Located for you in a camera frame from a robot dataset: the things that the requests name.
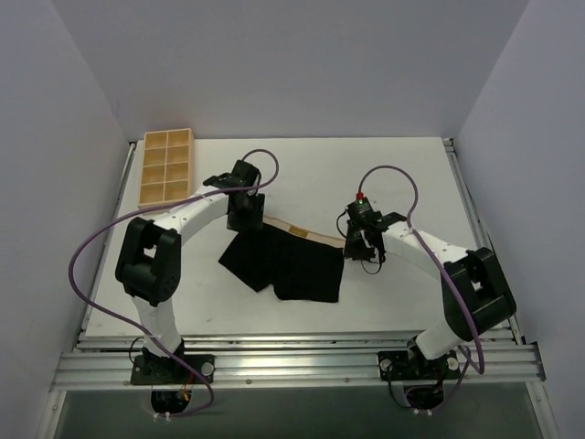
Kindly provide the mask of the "wooden compartment tray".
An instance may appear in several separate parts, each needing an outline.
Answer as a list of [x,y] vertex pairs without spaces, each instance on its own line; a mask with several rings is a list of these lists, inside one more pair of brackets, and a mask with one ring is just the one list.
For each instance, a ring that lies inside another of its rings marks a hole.
[[194,136],[190,128],[147,132],[138,207],[187,199],[193,193]]

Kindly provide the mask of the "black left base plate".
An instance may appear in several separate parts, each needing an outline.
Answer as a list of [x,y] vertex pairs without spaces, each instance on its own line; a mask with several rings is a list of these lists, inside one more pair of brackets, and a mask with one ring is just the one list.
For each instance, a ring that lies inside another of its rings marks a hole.
[[202,384],[202,378],[212,383],[215,371],[215,357],[203,354],[180,355],[180,358],[199,376],[178,364],[173,359],[143,352],[133,359],[130,383],[136,386]]

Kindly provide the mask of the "black underwear with beige waistband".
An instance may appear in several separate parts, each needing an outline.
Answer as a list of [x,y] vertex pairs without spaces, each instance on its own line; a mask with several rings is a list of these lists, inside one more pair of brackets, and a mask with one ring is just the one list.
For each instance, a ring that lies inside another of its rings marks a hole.
[[272,225],[236,235],[218,263],[258,293],[272,286],[282,301],[339,301],[344,256],[339,248]]

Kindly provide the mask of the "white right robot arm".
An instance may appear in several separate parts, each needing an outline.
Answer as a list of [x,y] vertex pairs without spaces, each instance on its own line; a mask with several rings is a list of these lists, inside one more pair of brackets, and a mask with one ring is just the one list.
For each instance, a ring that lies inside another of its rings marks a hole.
[[517,310],[495,253],[486,247],[469,250],[450,244],[415,229],[409,217],[396,212],[383,215],[347,207],[344,214],[345,257],[361,262],[376,259],[382,266],[388,255],[397,256],[441,285],[439,320],[407,345],[409,372],[427,377],[440,359],[459,350],[473,369],[484,373],[481,335]]

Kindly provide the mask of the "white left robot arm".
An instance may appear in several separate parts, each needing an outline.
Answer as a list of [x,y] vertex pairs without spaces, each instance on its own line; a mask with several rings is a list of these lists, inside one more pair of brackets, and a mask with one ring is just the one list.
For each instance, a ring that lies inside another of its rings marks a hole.
[[143,356],[163,383],[178,381],[185,370],[184,342],[176,328],[172,296],[181,280],[182,247],[209,223],[226,217],[234,231],[262,227],[264,195],[257,168],[232,170],[204,181],[193,202],[154,219],[136,217],[127,226],[115,278],[131,298],[147,329]]

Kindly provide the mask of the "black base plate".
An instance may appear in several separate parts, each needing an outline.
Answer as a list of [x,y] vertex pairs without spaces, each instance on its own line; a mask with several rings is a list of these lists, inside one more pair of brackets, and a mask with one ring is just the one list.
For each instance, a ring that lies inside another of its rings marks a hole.
[[215,371],[215,357],[203,354],[180,355],[180,358],[199,376],[178,364],[173,359],[143,352],[133,359],[130,383],[136,386],[202,384],[202,378],[212,383]]
[[453,350],[431,360],[409,349],[379,351],[377,357],[379,375],[384,381],[437,381],[461,377],[459,361]]

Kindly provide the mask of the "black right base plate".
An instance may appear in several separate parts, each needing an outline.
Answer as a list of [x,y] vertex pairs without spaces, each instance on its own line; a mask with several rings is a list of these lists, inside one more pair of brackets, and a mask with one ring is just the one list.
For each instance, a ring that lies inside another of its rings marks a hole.
[[377,357],[379,375],[384,381],[437,381],[461,377],[459,361],[453,350],[431,360],[409,349],[379,351]]

